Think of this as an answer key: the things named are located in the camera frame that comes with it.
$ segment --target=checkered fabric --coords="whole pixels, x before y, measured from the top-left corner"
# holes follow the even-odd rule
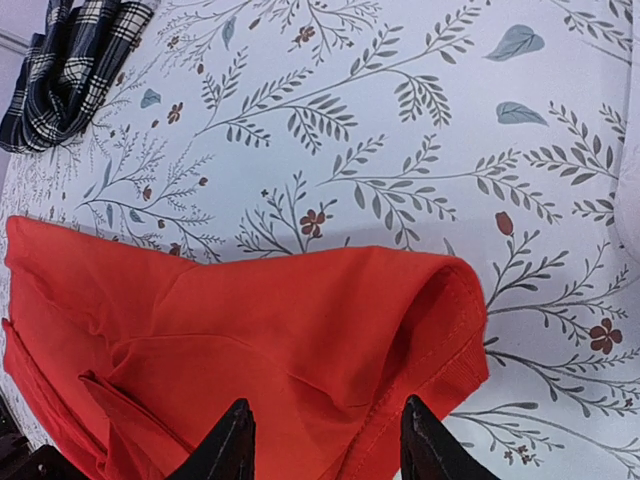
[[[131,48],[153,16],[140,2],[50,0],[0,124],[0,147],[42,152],[91,121]]]

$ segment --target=red garment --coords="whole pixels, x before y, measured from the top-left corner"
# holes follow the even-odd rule
[[[12,217],[5,368],[94,479],[161,479],[238,397],[260,479],[389,480],[411,393],[487,378],[462,260],[383,248],[202,266]]]

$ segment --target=black object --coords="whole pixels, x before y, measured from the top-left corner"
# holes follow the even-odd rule
[[[402,480],[499,480],[458,443],[420,397],[402,412]]]
[[[167,480],[254,480],[255,442],[256,422],[249,402],[236,400]],[[402,413],[401,455],[403,480],[499,480],[466,452],[416,395],[409,397]],[[46,446],[8,480],[87,477]]]

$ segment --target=floral bedsheet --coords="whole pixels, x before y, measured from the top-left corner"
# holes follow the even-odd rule
[[[165,0],[86,132],[13,157],[1,221],[204,263],[458,255],[491,378],[447,426],[504,479],[640,479],[640,269],[613,217],[633,3]]]

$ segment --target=plaid cloth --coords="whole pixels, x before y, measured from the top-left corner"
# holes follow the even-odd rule
[[[0,124],[0,147],[42,152],[84,129],[103,102],[153,9],[140,2],[50,0]]]

